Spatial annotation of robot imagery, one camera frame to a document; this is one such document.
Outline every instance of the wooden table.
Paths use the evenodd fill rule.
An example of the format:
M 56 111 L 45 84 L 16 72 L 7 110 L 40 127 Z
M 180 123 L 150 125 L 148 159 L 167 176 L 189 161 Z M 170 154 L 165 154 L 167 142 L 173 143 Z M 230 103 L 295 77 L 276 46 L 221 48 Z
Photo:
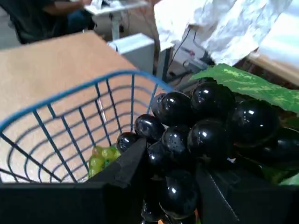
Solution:
M 19 48 L 6 50 L 0 52 L 0 120 L 3 120 L 12 113 L 28 107 L 36 102 L 46 99 L 59 92 L 65 91 L 78 84 L 82 84 L 86 81 L 90 81 L 96 77 L 105 75 L 109 72 L 122 69 L 135 69 L 135 67 L 129 63 L 125 58 L 118 55 L 107 43 L 100 39 L 95 33 L 87 32 L 83 34 L 76 34 L 65 36 L 49 41 L 38 42 L 35 44 L 22 46 Z M 111 89 L 119 85 L 130 85 L 131 76 L 116 77 L 109 81 Z M 151 81 L 142 77 L 135 78 L 135 84 L 146 86 L 149 90 L 154 88 L 154 84 Z M 106 83 L 99 85 L 102 92 L 107 91 Z M 135 89 L 135 98 L 145 103 L 149 103 L 150 96 L 142 91 Z M 57 113 L 65 111 L 67 108 L 72 108 L 76 105 L 85 102 L 92 97 L 96 96 L 95 88 L 88 88 L 80 94 L 75 94 L 73 97 L 68 97 L 63 101 L 54 103 L 53 107 Z M 122 99 L 131 97 L 131 89 L 117 91 L 113 95 L 114 102 L 118 102 Z M 101 98 L 102 106 L 108 107 L 111 105 L 109 95 Z M 125 102 L 117 105 L 117 113 L 127 112 L 131 110 L 131 103 Z M 83 108 L 85 116 L 96 111 L 95 105 L 90 105 Z M 139 104 L 134 104 L 134 111 L 138 113 L 145 113 L 146 108 Z M 50 113 L 47 108 L 43 108 L 38 111 L 42 120 L 50 118 Z M 105 112 L 105 119 L 110 120 L 115 117 L 113 108 Z M 80 114 L 73 113 L 66 117 L 67 123 L 71 126 L 80 120 Z M 129 123 L 130 116 L 123 116 L 120 118 L 120 125 Z M 90 128 L 101 124 L 99 116 L 90 119 L 88 125 Z M 22 133 L 24 133 L 30 126 L 37 124 L 33 115 L 28 115 L 25 118 L 16 122 L 16 124 L 10 126 L 6 131 L 10 139 L 16 140 Z M 116 120 L 107 125 L 107 131 L 111 132 L 117 129 Z M 60 130 L 65 129 L 61 119 L 50 122 L 46 128 L 50 135 L 57 133 Z M 84 124 L 81 124 L 73 129 L 71 132 L 74 138 L 82 136 L 86 133 Z M 119 132 L 110 136 L 111 142 L 114 143 L 118 137 Z M 93 132 L 95 139 L 105 136 L 103 128 Z M 46 139 L 45 134 L 41 128 L 36 129 L 30 134 L 27 134 L 19 143 L 19 145 L 28 154 L 31 152 L 33 146 L 37 146 L 39 142 Z M 61 136 L 54 139 L 54 143 L 58 148 L 62 147 L 70 142 L 70 137 L 65 132 Z M 77 141 L 80 150 L 88 146 L 91 140 L 87 136 L 86 138 Z M 107 140 L 99 143 L 101 146 L 108 146 Z M 7 155 L 9 153 L 10 146 L 0 140 L 0 168 L 8 170 Z M 91 155 L 91 148 L 84 151 L 83 157 L 88 160 Z M 38 161 L 42 162 L 43 159 L 53 153 L 53 148 L 49 142 L 38 146 L 32 156 Z M 71 144 L 69 147 L 61 151 L 62 156 L 67 159 L 77 153 L 75 146 Z M 26 161 L 26 157 L 16 150 L 12 154 L 11 165 L 15 173 L 25 176 L 23 165 Z M 50 171 L 53 170 L 57 164 L 60 163 L 57 155 L 51 157 L 44 163 L 44 166 Z M 67 162 L 70 169 L 75 169 L 78 165 L 82 164 L 82 160 L 79 156 L 74 157 Z M 28 175 L 30 179 L 39 181 L 38 178 L 38 166 L 33 162 L 29 162 L 27 165 Z M 56 170 L 55 174 L 62 178 L 67 174 L 64 166 L 60 166 Z M 76 179 L 86 174 L 86 168 L 82 166 L 78 169 L 74 176 Z M 9 175 L 0 174 L 2 181 L 14 181 Z M 43 182 L 49 182 L 49 174 L 42 171 L 41 179 Z M 71 181 L 68 176 L 64 181 Z

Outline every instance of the desk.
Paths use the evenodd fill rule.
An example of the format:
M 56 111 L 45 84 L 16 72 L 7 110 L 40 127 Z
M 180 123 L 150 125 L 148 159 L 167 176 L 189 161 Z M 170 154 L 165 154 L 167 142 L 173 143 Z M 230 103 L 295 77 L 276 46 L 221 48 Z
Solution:
M 89 6 L 85 6 L 85 10 L 95 16 L 109 15 L 111 19 L 112 39 L 116 40 L 120 38 L 119 21 L 121 19 L 121 12 L 132 8 L 145 7 L 148 6 L 149 3 L 145 0 L 113 0 L 111 2 L 112 4 L 110 6 L 103 7 L 93 3 Z
M 78 84 L 90 81 L 98 76 L 105 75 L 109 72 L 122 69 L 135 69 L 125 58 L 115 52 L 110 46 L 100 39 L 94 32 L 86 32 L 61 38 L 55 38 L 48 41 L 37 42 L 30 45 L 21 46 L 19 48 L 10 49 L 0 52 L 0 120 L 20 109 L 28 107 L 38 101 L 53 96 L 59 92 L 65 91 Z M 110 88 L 116 86 L 131 84 L 131 76 L 115 77 L 109 80 Z M 135 84 L 146 86 L 148 89 L 153 89 L 154 84 L 151 81 L 142 77 L 135 77 Z M 106 83 L 99 84 L 101 92 L 107 91 Z M 52 106 L 59 112 L 65 111 L 65 108 L 72 108 L 82 102 L 86 102 L 95 96 L 95 89 L 88 88 L 81 94 L 75 94 L 74 97 L 67 97 L 59 103 L 54 103 Z M 131 89 L 121 90 L 114 92 L 114 100 L 118 102 L 124 98 L 130 98 Z M 150 96 L 135 90 L 134 96 L 145 102 L 149 103 Z M 110 97 L 101 98 L 102 106 L 104 108 L 111 105 Z M 85 116 L 89 116 L 96 110 L 93 107 L 83 108 Z M 130 111 L 131 103 L 125 102 L 117 105 L 117 112 Z M 134 111 L 138 113 L 145 113 L 146 109 L 138 104 L 134 105 Z M 42 120 L 50 118 L 47 108 L 38 111 Z M 111 108 L 105 112 L 107 120 L 114 118 L 114 110 Z M 69 125 L 78 120 L 78 114 L 71 114 L 66 117 Z M 130 116 L 120 118 L 121 126 L 130 121 Z M 89 126 L 99 125 L 99 117 L 88 121 Z M 26 116 L 11 125 L 6 131 L 10 139 L 16 140 L 22 133 L 24 133 L 30 126 L 36 125 L 34 116 Z M 116 129 L 117 123 L 111 122 L 106 125 L 107 131 L 111 132 Z M 51 135 L 57 133 L 59 130 L 64 129 L 64 125 L 60 119 L 54 120 L 47 125 L 47 129 Z M 84 125 L 79 125 L 71 130 L 75 138 L 86 133 Z M 105 136 L 102 128 L 93 133 L 94 137 L 99 139 Z M 111 142 L 114 143 L 119 133 L 110 136 Z M 41 129 L 26 135 L 20 142 L 21 147 L 30 153 L 33 146 L 45 139 L 45 135 Z M 59 148 L 69 141 L 70 137 L 66 134 L 55 138 L 54 142 Z M 82 139 L 78 141 L 79 149 L 82 150 L 90 142 L 89 139 Z M 107 140 L 99 143 L 101 146 L 108 146 Z M 9 170 L 7 166 L 7 155 L 9 153 L 9 145 L 0 139 L 0 168 Z M 61 153 L 64 158 L 69 158 L 76 152 L 75 147 L 70 145 Z M 53 153 L 53 148 L 47 142 L 41 145 L 32 156 L 41 162 L 47 155 Z M 83 153 L 85 160 L 88 160 L 91 155 L 91 148 Z M 25 156 L 21 153 L 15 152 L 12 154 L 12 169 L 15 173 L 25 176 L 23 165 L 25 163 Z M 55 155 L 51 160 L 47 161 L 44 165 L 49 170 L 53 170 L 60 163 L 59 158 Z M 82 161 L 77 156 L 68 162 L 70 169 L 74 169 L 82 164 Z M 38 166 L 30 162 L 27 165 L 28 175 L 30 179 L 39 181 Z M 86 169 L 83 166 L 78 169 L 74 175 L 77 179 L 86 174 Z M 62 178 L 66 174 L 65 168 L 62 166 L 56 170 L 56 175 Z M 14 179 L 9 175 L 0 174 L 3 182 L 13 182 Z M 49 182 L 49 175 L 42 171 L 41 179 L 43 182 Z M 71 181 L 69 177 L 64 179 L 65 182 Z

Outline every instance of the blue wire basket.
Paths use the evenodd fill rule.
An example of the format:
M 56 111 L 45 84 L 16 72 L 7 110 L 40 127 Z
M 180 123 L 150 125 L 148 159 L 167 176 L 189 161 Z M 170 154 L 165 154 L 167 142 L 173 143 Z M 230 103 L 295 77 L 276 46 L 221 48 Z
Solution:
M 84 182 L 92 148 L 111 146 L 124 130 L 132 131 L 158 89 L 172 90 L 151 74 L 121 70 L 13 114 L 0 123 L 0 182 Z

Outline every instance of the basket rim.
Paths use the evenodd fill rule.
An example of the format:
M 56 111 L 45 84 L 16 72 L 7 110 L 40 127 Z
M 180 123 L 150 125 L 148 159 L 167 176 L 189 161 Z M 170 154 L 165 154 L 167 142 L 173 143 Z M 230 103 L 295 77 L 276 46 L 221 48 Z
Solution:
M 95 85 L 97 83 L 103 82 L 105 80 L 109 80 L 110 78 L 113 78 L 115 76 L 120 76 L 120 75 L 138 75 L 138 76 L 142 76 L 145 77 L 151 81 L 153 81 L 154 83 L 156 83 L 156 85 L 159 85 L 162 89 L 164 89 L 166 92 L 171 91 L 172 87 L 169 86 L 167 83 L 165 83 L 164 81 L 162 81 L 161 79 L 157 78 L 156 76 L 144 72 L 144 71 L 140 71 L 140 70 L 118 70 L 118 71 L 114 71 L 114 72 L 110 72 L 104 76 L 100 76 L 97 77 L 91 81 L 76 85 L 68 90 L 65 90 L 63 92 L 59 92 L 56 95 L 53 95 L 47 99 L 41 100 L 33 105 L 30 105 L 24 109 L 21 109 L 17 112 L 14 112 L 13 114 L 9 115 L 8 117 L 4 118 L 1 122 L 0 122 L 0 133 L 3 133 L 3 131 L 10 125 L 12 124 L 14 121 L 16 121 L 17 119 L 19 119 L 20 117 L 25 116 L 26 114 L 29 114 L 41 107 L 47 106 L 55 101 L 58 101 L 62 98 L 65 98 L 73 93 L 76 93 L 80 90 L 83 90 L 85 88 L 90 87 L 91 85 Z

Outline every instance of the artificial leaf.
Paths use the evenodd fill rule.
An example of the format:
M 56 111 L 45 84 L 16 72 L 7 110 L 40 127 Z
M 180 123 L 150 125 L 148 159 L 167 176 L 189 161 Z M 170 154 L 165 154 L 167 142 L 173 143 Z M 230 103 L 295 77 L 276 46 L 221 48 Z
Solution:
M 193 75 L 190 80 L 202 77 L 212 77 L 219 84 L 227 86 L 233 92 L 266 100 L 273 105 L 281 107 L 285 111 L 299 113 L 299 91 L 289 90 L 279 85 L 269 83 L 267 80 L 249 72 L 231 67 L 227 64 L 218 64 L 206 71 Z

